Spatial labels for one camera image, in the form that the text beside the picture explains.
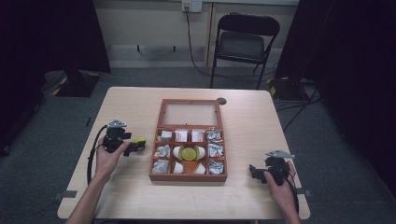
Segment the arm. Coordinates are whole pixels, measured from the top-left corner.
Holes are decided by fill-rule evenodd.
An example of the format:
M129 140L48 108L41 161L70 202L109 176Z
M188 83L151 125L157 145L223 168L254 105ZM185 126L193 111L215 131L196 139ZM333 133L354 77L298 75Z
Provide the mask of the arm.
M296 175L296 171L290 161L288 161L288 166L291 174L291 176L288 176L288 180L292 182L292 179ZM267 179L271 195L285 218L285 222L287 224L301 223L294 205L293 193L289 184L285 181L281 186L278 186L269 172L264 172L264 176L265 179Z
M99 146L101 146L102 143L103 138L99 140ZM92 223L96 205L99 202L102 190L116 168L120 155L129 144L129 142L122 143L113 153L108 153L105 151L104 147L99 147L97 149L95 175L66 223Z

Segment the wooden table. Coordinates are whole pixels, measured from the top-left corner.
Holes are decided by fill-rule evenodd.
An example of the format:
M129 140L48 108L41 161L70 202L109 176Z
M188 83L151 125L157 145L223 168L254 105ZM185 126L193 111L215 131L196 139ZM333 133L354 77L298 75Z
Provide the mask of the wooden table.
M149 163L162 99L217 99L227 144L228 178L225 183L151 182ZM87 187L87 158L94 137L113 119L125 122L133 138L145 136L140 153L120 157L96 209L96 218L131 219L276 219L282 218L268 186L252 179L248 166L264 167L265 152L288 144L267 91L114 87L107 92L81 153L58 216L68 218ZM295 177L297 188L301 186ZM304 195L299 195L300 217L309 218Z

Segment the silver metal part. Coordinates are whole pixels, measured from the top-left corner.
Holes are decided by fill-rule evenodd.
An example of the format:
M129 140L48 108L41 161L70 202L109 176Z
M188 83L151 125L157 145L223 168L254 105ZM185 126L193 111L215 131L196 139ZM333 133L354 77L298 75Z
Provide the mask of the silver metal part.
M122 128L122 127L126 127L126 124L120 121L119 119L114 119L107 126L107 128Z
M275 150L272 152L267 152L267 153L265 153L265 155L275 157L275 158L292 158L292 159L295 158L294 155L291 155L291 154L284 152L282 150Z

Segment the chair leg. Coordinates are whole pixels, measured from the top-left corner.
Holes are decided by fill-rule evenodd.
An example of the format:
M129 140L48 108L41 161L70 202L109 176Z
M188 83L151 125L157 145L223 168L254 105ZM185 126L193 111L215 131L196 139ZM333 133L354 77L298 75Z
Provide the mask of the chair leg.
M212 65L212 78L210 78L210 89L213 87L213 78L215 77L215 69L217 66L218 58L215 56L213 58L213 65Z
M260 84L262 84L262 76L264 75L264 68L265 68L265 64L262 65L262 70L260 71L260 78L259 78L259 82L257 83L256 90L258 90L260 88Z
M254 67L254 69L253 69L253 73L255 73L256 72L256 69L259 67L259 63L258 64L256 64L256 67Z

